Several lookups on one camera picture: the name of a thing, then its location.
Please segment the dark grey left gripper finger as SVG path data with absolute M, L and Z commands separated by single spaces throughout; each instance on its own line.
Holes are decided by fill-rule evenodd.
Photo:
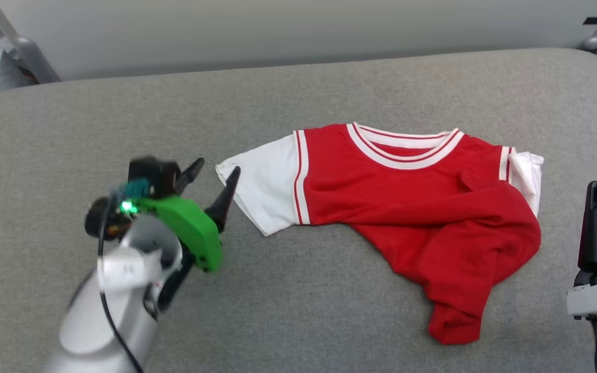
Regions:
M 180 172 L 174 182 L 174 191 L 176 194 L 182 194 L 185 188 L 194 182 L 201 172 L 202 167 L 204 167 L 204 164 L 204 158 L 197 158 L 196 161 L 194 161 L 189 167 Z
M 206 215 L 214 222 L 218 232 L 225 231 L 230 205 L 234 200 L 235 189 L 238 185 L 240 175 L 241 168 L 234 167 L 232 172 L 230 172 L 229 177 L 225 180 L 223 191 L 218 195 L 216 200 L 205 209 Z

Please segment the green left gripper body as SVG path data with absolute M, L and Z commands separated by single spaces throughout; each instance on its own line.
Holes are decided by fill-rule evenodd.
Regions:
M 216 223 L 192 200 L 128 198 L 114 205 L 106 217 L 105 241 L 122 239 L 143 217 L 158 218 L 195 257 L 196 265 L 214 272 L 222 265 L 222 242 Z

